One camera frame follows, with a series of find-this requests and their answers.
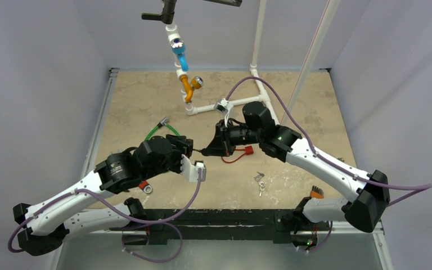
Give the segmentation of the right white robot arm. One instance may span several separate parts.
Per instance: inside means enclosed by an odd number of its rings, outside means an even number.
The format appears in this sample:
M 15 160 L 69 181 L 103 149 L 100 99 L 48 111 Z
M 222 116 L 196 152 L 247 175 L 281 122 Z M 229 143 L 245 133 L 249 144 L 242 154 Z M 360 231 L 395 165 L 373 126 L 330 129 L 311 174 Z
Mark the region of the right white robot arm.
M 267 156 L 304 169 L 342 195 L 338 199 L 306 199 L 293 214 L 297 227 L 347 221 L 362 232 L 375 229 L 390 203 L 385 173 L 355 168 L 312 146 L 300 133 L 276 124 L 261 102 L 247 103 L 242 113 L 243 122 L 232 118 L 217 122 L 214 138 L 201 150 L 202 155 L 229 157 L 237 146 L 257 144 Z

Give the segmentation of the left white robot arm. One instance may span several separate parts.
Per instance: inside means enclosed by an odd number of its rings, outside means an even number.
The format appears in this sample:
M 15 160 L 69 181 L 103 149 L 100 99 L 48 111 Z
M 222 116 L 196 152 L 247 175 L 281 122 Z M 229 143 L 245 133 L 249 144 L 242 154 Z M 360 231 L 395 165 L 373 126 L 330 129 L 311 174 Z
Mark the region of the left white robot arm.
M 9 251 L 40 256 L 59 248 L 71 236 L 100 230 L 103 224 L 138 230 L 175 219 L 188 206 L 169 218 L 145 220 L 143 212 L 125 205 L 112 206 L 106 199 L 167 172 L 200 187 L 206 167 L 202 161 L 191 162 L 192 150 L 193 140 L 185 136 L 155 136 L 109 155 L 77 183 L 46 201 L 15 205 L 13 216 L 19 226 L 8 241 Z

